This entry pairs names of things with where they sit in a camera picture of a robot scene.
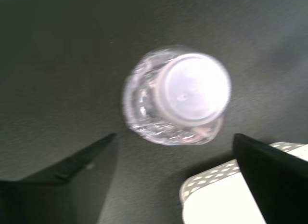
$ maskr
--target plastic water bottle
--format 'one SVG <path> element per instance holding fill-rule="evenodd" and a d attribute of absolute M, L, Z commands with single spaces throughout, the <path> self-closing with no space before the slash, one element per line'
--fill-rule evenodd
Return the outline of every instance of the plastic water bottle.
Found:
<path fill-rule="evenodd" d="M 229 102 L 231 83 L 214 57 L 185 47 L 146 54 L 127 78 L 127 125 L 162 145 L 201 145 L 215 138 Z"/>

